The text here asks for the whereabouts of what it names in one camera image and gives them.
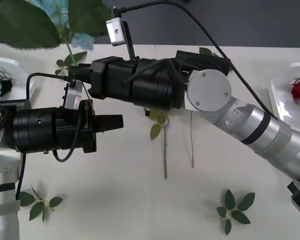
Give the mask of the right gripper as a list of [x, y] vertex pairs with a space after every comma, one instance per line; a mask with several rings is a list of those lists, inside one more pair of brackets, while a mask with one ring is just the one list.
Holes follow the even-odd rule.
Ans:
[[136, 67], [135, 60], [111, 56], [95, 60], [91, 64], [70, 66], [69, 78], [72, 82], [78, 80], [90, 84], [88, 92], [95, 99], [114, 98], [129, 102], [130, 90], [124, 83], [135, 73]]

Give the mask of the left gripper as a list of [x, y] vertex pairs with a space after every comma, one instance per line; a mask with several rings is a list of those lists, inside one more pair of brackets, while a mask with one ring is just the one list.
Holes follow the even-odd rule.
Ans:
[[[97, 126], [98, 133], [124, 127], [123, 116], [120, 114], [98, 115], [97, 119], [100, 122]], [[96, 137], [93, 129], [94, 117], [88, 100], [82, 100], [78, 110], [69, 110], [61, 107], [56, 110], [54, 137], [57, 150], [68, 150], [71, 148], [78, 120], [81, 120], [81, 123], [75, 141], [75, 148], [83, 149], [84, 153], [96, 151]]]

